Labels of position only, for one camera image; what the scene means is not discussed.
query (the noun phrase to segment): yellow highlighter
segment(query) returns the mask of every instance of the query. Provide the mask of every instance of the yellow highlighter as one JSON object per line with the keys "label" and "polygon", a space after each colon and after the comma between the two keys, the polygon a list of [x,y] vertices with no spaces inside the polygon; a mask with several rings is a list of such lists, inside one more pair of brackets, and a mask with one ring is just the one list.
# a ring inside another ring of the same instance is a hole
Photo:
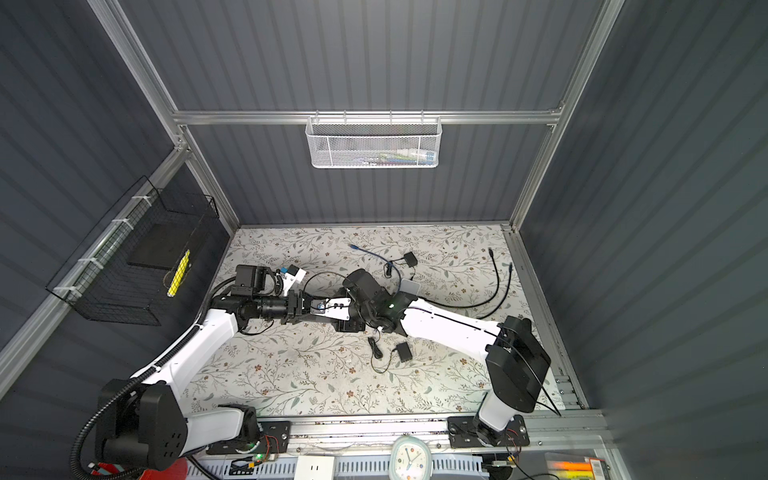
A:
{"label": "yellow highlighter", "polygon": [[184,278],[184,272],[187,271],[187,265],[189,265],[190,262],[190,251],[187,250],[187,252],[184,254],[184,257],[179,262],[179,267],[176,269],[176,274],[174,275],[174,281],[170,283],[170,288],[168,289],[168,296],[176,296],[176,292],[179,290],[179,285],[181,285],[181,279]]}

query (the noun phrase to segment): floral pattern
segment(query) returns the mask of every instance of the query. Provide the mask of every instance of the floral pattern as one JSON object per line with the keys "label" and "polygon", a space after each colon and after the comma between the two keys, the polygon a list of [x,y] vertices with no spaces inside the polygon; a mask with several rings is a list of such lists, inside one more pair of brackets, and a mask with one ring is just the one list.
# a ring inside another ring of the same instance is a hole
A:
{"label": "floral pattern", "polygon": [[[396,284],[384,276],[380,259],[353,250],[354,243],[385,258],[397,259],[412,251],[419,260],[414,269],[400,267],[404,278],[421,284],[420,296],[442,303],[477,303],[493,294],[496,276],[488,249],[493,249],[506,286],[509,251],[500,227],[336,227],[239,230],[217,275],[234,275],[238,264],[266,265],[274,269],[291,263],[311,275],[333,271],[347,275],[367,269],[390,291]],[[306,287],[328,293],[339,287],[336,275],[319,275]],[[459,310],[474,316],[491,310],[497,300],[477,309]],[[489,319],[528,316],[516,271],[509,294]],[[250,331],[269,323],[251,320]],[[472,412],[490,386],[484,365],[448,347],[408,338],[413,360],[401,363],[389,352],[403,337],[383,334],[379,348],[384,359],[371,359],[367,337],[378,332],[337,333],[324,323],[275,324],[262,336],[235,335],[211,357],[184,392],[184,411],[201,411],[238,402],[257,408],[259,415],[354,415],[370,413]],[[558,408],[562,402],[551,372],[545,388]],[[541,402],[547,402],[542,393]]]}

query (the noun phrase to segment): mint green clock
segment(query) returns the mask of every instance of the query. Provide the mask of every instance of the mint green clock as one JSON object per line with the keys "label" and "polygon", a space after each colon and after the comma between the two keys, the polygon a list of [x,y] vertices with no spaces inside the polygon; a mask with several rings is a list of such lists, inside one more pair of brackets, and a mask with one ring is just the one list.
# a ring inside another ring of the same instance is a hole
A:
{"label": "mint green clock", "polygon": [[409,435],[400,437],[389,457],[389,480],[425,480],[432,476],[429,447]]}

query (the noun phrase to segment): black mounting plate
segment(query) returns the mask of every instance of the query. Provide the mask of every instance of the black mounting plate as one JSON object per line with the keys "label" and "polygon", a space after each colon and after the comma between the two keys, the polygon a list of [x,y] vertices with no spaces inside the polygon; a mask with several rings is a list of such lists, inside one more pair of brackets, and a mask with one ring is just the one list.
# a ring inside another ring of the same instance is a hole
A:
{"label": "black mounting plate", "polygon": [[[277,451],[275,451],[275,439],[269,439],[270,442],[270,454],[273,453],[285,453],[288,451],[288,440],[290,439],[290,422],[259,422],[261,428],[261,438],[259,438],[259,445],[256,447],[254,453],[266,453],[266,437],[274,437],[277,440]],[[250,446],[240,440],[226,440],[224,442],[216,442],[208,447],[206,454],[208,455],[242,455],[238,454],[237,450],[242,452],[249,450]]]}
{"label": "black mounting plate", "polygon": [[[446,419],[452,449],[470,449],[487,446],[480,442],[475,426],[472,424],[473,418],[473,415],[457,415]],[[531,439],[528,437],[528,429],[525,427],[525,420],[522,415],[515,415],[507,424],[507,429],[517,433],[517,436],[510,436],[515,440],[515,444],[518,447],[525,447],[531,444]]]}

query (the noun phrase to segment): power outlet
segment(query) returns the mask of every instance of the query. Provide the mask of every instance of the power outlet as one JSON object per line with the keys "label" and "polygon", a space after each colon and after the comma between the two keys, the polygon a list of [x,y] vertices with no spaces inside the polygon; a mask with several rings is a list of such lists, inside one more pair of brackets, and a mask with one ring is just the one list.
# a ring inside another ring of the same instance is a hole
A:
{"label": "power outlet", "polygon": [[301,480],[333,480],[336,457],[301,455],[296,461],[294,478]]}

